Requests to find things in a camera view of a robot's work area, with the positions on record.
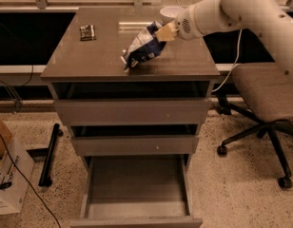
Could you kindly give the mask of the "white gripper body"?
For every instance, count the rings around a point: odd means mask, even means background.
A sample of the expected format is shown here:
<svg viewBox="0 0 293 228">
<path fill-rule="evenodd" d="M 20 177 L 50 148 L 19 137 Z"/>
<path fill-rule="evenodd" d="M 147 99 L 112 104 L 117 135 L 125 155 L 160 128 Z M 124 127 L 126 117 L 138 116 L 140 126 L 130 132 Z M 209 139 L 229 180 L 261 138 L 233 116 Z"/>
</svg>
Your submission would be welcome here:
<svg viewBox="0 0 293 228">
<path fill-rule="evenodd" d="M 221 0 L 203 0 L 188 6 L 176 17 L 178 36 L 185 40 L 228 31 L 231 19 L 224 13 Z"/>
</svg>

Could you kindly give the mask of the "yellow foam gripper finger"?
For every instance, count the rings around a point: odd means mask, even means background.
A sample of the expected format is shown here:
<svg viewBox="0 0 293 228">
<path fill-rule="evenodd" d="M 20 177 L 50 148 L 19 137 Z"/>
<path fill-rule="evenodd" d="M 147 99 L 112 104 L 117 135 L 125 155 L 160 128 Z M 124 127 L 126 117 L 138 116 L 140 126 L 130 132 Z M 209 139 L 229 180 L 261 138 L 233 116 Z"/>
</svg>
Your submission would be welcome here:
<svg viewBox="0 0 293 228">
<path fill-rule="evenodd" d="M 175 21 L 171 21 L 155 32 L 159 42 L 173 41 L 178 34 L 178 29 Z"/>
</svg>

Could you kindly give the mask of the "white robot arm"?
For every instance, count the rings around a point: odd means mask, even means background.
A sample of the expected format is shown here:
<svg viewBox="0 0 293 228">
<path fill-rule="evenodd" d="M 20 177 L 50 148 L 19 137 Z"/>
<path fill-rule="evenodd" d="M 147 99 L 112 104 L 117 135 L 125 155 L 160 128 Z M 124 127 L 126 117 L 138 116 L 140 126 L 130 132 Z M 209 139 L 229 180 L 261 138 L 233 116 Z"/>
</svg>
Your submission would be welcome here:
<svg viewBox="0 0 293 228">
<path fill-rule="evenodd" d="M 293 19 L 276 0 L 203 0 L 188 6 L 156 33 L 159 41 L 249 29 L 293 84 Z"/>
</svg>

